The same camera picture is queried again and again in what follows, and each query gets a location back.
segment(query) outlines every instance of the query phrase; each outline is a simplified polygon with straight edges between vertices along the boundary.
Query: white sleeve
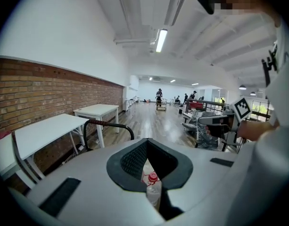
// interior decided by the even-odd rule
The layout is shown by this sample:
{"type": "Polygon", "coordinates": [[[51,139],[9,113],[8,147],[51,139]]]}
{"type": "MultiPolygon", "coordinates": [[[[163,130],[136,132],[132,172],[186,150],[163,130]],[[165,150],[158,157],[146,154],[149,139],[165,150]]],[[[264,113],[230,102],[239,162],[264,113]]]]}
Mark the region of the white sleeve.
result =
{"type": "Polygon", "coordinates": [[[275,112],[273,111],[273,112],[272,112],[272,115],[271,115],[271,117],[270,117],[270,119],[269,119],[269,123],[270,123],[272,126],[274,126],[275,122],[276,122],[276,115],[275,115],[275,112]]]}

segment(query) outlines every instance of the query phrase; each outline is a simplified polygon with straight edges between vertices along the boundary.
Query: fluorescent light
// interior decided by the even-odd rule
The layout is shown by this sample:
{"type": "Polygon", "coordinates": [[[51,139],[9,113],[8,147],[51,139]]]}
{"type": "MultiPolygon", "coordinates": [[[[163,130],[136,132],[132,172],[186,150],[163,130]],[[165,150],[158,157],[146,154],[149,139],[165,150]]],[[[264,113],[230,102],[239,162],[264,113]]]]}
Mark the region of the fluorescent light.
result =
{"type": "Polygon", "coordinates": [[[245,85],[241,85],[241,86],[239,87],[239,89],[240,89],[240,90],[247,90],[247,88],[246,88],[245,85]]]}
{"type": "Polygon", "coordinates": [[[166,35],[167,35],[167,30],[166,29],[162,29],[160,31],[160,35],[159,35],[159,39],[158,39],[158,44],[157,44],[157,49],[156,49],[157,53],[161,52],[163,44],[164,44],[164,41],[165,41],[165,38],[166,38],[166,35]]]}

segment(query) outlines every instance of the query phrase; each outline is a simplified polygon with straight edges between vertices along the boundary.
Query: bottle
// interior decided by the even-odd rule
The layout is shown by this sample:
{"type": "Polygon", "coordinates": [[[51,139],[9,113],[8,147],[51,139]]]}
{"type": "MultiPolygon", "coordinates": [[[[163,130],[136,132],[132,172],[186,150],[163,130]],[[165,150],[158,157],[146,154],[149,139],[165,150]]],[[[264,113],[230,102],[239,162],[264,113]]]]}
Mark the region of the bottle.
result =
{"type": "Polygon", "coordinates": [[[155,172],[149,174],[148,187],[146,195],[150,203],[157,207],[161,197],[162,184],[155,172]]]}

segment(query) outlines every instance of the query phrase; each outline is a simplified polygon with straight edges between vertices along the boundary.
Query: black handle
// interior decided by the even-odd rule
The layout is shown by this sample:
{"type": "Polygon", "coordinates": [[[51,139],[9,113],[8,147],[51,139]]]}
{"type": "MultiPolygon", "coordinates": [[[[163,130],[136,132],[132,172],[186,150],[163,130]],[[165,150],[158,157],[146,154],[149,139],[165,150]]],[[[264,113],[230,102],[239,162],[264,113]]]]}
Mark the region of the black handle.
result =
{"type": "Polygon", "coordinates": [[[88,141],[87,141],[87,125],[88,125],[89,123],[95,124],[95,125],[101,125],[101,126],[111,126],[111,127],[124,128],[124,129],[128,130],[129,133],[131,134],[131,140],[134,140],[134,139],[135,139],[134,132],[132,131],[131,128],[129,128],[129,127],[126,126],[126,125],[109,123],[109,122],[106,122],[106,121],[88,120],[88,121],[84,124],[84,126],[83,126],[83,140],[84,140],[84,145],[85,145],[87,151],[91,150],[91,149],[88,147],[88,141]]]}

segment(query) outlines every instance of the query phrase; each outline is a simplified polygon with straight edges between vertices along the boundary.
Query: wooden floor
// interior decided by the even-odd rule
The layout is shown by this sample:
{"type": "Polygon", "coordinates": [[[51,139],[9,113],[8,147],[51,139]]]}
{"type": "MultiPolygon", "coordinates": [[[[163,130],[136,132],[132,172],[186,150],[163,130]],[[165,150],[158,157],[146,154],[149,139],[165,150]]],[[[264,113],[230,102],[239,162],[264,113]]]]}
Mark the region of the wooden floor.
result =
{"type": "MultiPolygon", "coordinates": [[[[184,131],[181,125],[184,122],[183,115],[178,111],[179,108],[172,105],[167,105],[166,111],[157,111],[156,103],[135,103],[127,115],[122,113],[119,116],[119,123],[129,126],[135,134],[135,139],[166,139],[179,145],[194,147],[195,139],[184,131]]],[[[104,127],[102,132],[105,147],[130,140],[130,133],[125,129],[119,129],[117,134],[115,128],[104,127]]],[[[89,142],[90,148],[99,148],[94,142],[96,139],[97,136],[89,142]]]]}

